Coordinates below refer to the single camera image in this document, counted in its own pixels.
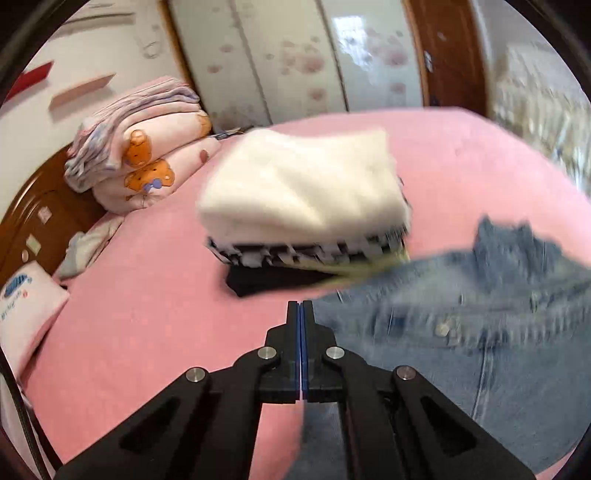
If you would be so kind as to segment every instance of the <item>white wall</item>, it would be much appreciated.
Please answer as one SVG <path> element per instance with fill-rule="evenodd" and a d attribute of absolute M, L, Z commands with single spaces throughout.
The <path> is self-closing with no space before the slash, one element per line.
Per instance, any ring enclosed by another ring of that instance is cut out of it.
<path fill-rule="evenodd" d="M 499 61 L 509 43 L 541 43 L 544 36 L 505 0 L 471 0 L 485 62 L 488 91 L 492 94 Z"/>
<path fill-rule="evenodd" d="M 141 83 L 162 75 L 182 78 L 157 0 L 134 2 L 133 24 L 104 25 L 48 40 L 27 67 L 54 60 L 48 79 L 0 108 L 0 217 L 27 178 L 72 141 L 82 118 Z M 142 48 L 151 42 L 159 43 Z M 155 57 L 146 58 L 144 53 Z M 106 73 L 116 73 L 108 87 L 58 109 L 47 109 L 55 93 Z"/>

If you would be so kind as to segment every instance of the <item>pink blanket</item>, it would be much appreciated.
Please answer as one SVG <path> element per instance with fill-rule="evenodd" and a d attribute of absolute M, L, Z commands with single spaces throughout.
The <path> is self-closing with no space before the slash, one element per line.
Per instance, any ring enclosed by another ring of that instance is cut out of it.
<path fill-rule="evenodd" d="M 537 234 L 591 264 L 590 203 L 541 155 L 477 116 L 456 109 L 379 111 L 275 129 L 314 136 L 377 126 L 390 134 L 413 206 L 412 257 L 470 246 L 487 213 L 493 221 L 527 219 Z M 238 300 L 223 285 L 224 267 L 203 246 L 194 204 L 226 147 L 170 197 L 131 213 L 74 282 L 26 384 L 63 460 L 188 367 L 229 366 L 285 321 L 288 300 L 319 293 Z M 297 452 L 301 412 L 301 405 L 264 407 L 251 478 L 282 478 Z"/>

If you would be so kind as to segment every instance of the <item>wooden headboard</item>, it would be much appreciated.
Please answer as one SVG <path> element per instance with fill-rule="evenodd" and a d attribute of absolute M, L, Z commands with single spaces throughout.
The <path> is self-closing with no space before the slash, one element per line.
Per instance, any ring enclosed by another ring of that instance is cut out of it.
<path fill-rule="evenodd" d="M 0 223 L 0 287 L 27 261 L 53 274 L 70 238 L 104 214 L 89 190 L 74 192 L 64 180 L 68 147 L 49 158 L 25 182 Z M 35 245 L 40 249 L 35 254 Z"/>

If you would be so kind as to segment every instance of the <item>denim jacket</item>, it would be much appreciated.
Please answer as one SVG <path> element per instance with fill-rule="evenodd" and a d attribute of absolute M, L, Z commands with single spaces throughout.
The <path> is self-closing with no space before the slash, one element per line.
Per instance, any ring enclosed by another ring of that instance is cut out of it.
<path fill-rule="evenodd" d="M 534 473 L 591 423 L 591 271 L 528 225 L 485 218 L 471 251 L 395 267 L 313 307 L 340 346 L 417 368 Z M 287 478 L 346 478 L 335 404 L 306 405 Z"/>

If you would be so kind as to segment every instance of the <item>button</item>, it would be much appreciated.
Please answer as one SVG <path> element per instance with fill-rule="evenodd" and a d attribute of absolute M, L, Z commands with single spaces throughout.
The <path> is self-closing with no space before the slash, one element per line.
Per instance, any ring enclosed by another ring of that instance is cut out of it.
<path fill-rule="evenodd" d="M 440 323 L 435 327 L 435 335 L 438 337 L 445 337 L 449 333 L 449 325 L 447 323 Z"/>

